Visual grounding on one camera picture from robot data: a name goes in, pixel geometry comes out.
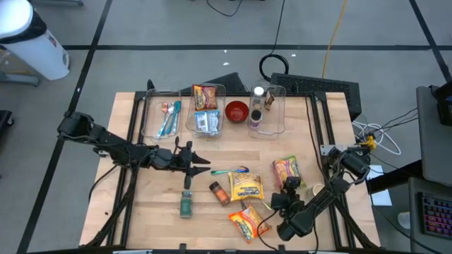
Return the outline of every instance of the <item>wooden table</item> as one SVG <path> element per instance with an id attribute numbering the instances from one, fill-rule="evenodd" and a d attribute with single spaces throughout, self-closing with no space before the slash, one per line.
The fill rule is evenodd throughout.
<path id="1" fill-rule="evenodd" d="M 131 118 L 133 105 L 133 92 L 119 92 L 116 95 L 112 115 L 110 116 L 108 130 L 114 134 L 126 138 Z M 331 115 L 333 132 L 337 144 L 353 144 L 355 137 L 350 123 L 350 117 L 343 93 L 327 93 L 328 108 Z M 270 202 L 271 194 L 278 192 L 275 185 L 270 164 L 273 160 L 288 155 L 295 155 L 299 162 L 302 176 L 311 187 L 316 183 L 323 183 L 319 168 L 316 165 L 314 149 L 309 134 L 307 111 L 304 97 L 286 97 L 285 101 L 285 132 L 276 140 L 263 140 L 250 138 L 246 124 L 233 124 L 225 119 L 222 137 L 220 139 L 195 138 L 191 131 L 185 128 L 187 112 L 189 110 L 189 97 L 182 100 L 182 128 L 179 131 L 181 144 L 192 140 L 194 151 L 212 162 L 213 169 L 236 169 L 238 166 L 249 167 L 253 172 L 261 172 L 263 177 L 265 201 Z M 227 97 L 226 103 L 233 100 L 241 100 L 248 104 L 248 97 Z M 319 103 L 320 119 L 324 117 Z M 139 123 L 141 122 L 141 108 L 138 110 L 137 126 L 134 137 L 138 136 Z M 314 120 L 312 111 L 311 125 L 313 131 Z M 322 124 L 322 133 L 326 133 L 326 127 Z M 148 145 L 153 141 L 144 140 Z M 161 147 L 173 149 L 174 138 L 159 143 Z M 110 158 L 101 158 L 97 169 L 99 178 L 112 166 Z M 117 189 L 119 170 L 108 176 L 96 187 L 89 204 L 85 219 L 85 226 L 81 236 L 81 244 L 87 243 L 99 231 L 112 212 L 114 195 Z M 234 224 L 228 219 L 228 214 L 241 210 L 238 201 L 231 202 L 227 207 L 222 207 L 209 190 L 209 185 L 217 181 L 228 193 L 230 185 L 227 175 L 211 176 L 208 172 L 195 176 L 191 190 L 193 192 L 193 216 L 191 219 L 179 218 L 179 204 L 183 191 L 184 174 L 179 172 L 156 171 L 153 169 L 141 169 L 138 175 L 138 183 L 135 192 L 133 212 L 131 216 L 129 239 L 127 248 L 152 248 L 152 249 L 178 249 L 180 243 L 186 243 L 188 249 L 206 250 L 268 250 L 259 239 L 254 239 L 251 244 L 246 243 Z M 302 197 L 306 189 L 299 189 Z M 376 231 L 375 221 L 367 187 L 365 184 L 353 186 L 347 192 L 347 201 L 350 214 L 359 227 L 376 245 L 379 245 L 379 237 Z M 271 211 L 267 210 L 257 200 L 246 200 L 251 203 L 262 217 L 267 217 Z M 276 232 L 276 226 L 281 223 L 279 216 L 274 216 L 268 221 L 273 226 L 271 231 L 263 235 L 263 239 L 271 246 L 283 244 Z M 342 243 L 347 245 L 346 234 L 343 228 L 342 217 L 338 213 L 338 221 L 341 230 Z M 123 218 L 117 223 L 115 243 L 119 242 Z M 325 210 L 316 219 L 316 228 L 319 235 L 320 250 L 334 250 L 333 233 L 331 229 L 328 210 Z M 314 234 L 303 238 L 293 237 L 291 241 L 284 242 L 288 250 L 313 250 L 316 247 Z"/>

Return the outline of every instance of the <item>snack bag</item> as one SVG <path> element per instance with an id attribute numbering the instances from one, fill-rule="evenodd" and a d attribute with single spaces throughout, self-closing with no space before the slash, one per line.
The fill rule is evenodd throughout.
<path id="1" fill-rule="evenodd" d="M 220 110 L 195 112 L 196 132 L 217 135 Z"/>
<path id="2" fill-rule="evenodd" d="M 245 198 L 263 199 L 263 185 L 260 174 L 230 172 L 231 201 Z"/>
<path id="3" fill-rule="evenodd" d="M 193 95 L 195 97 L 195 110 L 217 109 L 217 97 L 215 86 L 193 85 Z"/>
<path id="4" fill-rule="evenodd" d="M 298 176 L 302 178 L 302 185 L 306 184 L 303 181 L 303 177 L 299 172 L 297 158 L 295 156 L 289 156 L 283 159 L 277 159 L 273 162 L 273 171 L 280 188 L 283 187 L 285 180 L 289 176 Z"/>
<path id="5" fill-rule="evenodd" d="M 252 206 L 248 206 L 248 208 L 241 212 L 229 214 L 228 217 L 240 230 L 247 243 L 251 243 L 253 238 L 258 237 L 258 230 L 259 234 L 262 235 L 264 232 L 271 229 L 271 226 L 265 222 L 262 223 L 259 229 L 257 228 L 257 226 L 262 222 L 262 217 L 259 216 Z"/>

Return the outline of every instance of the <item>yellow cable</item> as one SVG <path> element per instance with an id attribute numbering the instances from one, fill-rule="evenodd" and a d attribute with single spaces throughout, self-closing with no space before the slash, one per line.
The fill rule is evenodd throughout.
<path id="1" fill-rule="evenodd" d="M 328 44 L 328 48 L 325 53 L 325 59 L 323 60 L 322 78 L 325 78 L 326 63 L 328 62 L 328 53 L 329 53 L 331 45 L 334 41 L 334 37 L 336 36 L 336 32 L 338 31 L 340 22 L 342 21 L 342 17 L 344 16 L 345 7 L 347 6 L 347 2 L 348 2 L 348 0 L 344 0 L 344 3 L 342 4 L 342 10 L 340 11 L 339 20 L 336 23 L 336 26 L 334 27 L 333 36 L 331 37 L 330 44 Z"/>

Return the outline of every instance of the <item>white trash can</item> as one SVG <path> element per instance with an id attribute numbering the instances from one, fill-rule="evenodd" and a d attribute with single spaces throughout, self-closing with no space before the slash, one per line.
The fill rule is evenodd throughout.
<path id="1" fill-rule="evenodd" d="M 69 55 L 27 0 L 0 0 L 0 44 L 48 80 L 69 73 Z"/>

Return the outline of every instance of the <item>red bowl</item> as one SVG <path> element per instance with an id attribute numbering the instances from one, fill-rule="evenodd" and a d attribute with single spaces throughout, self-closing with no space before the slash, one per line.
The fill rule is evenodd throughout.
<path id="1" fill-rule="evenodd" d="M 232 123 L 243 123 L 248 118 L 248 106 L 243 102 L 233 101 L 226 106 L 225 113 Z"/>

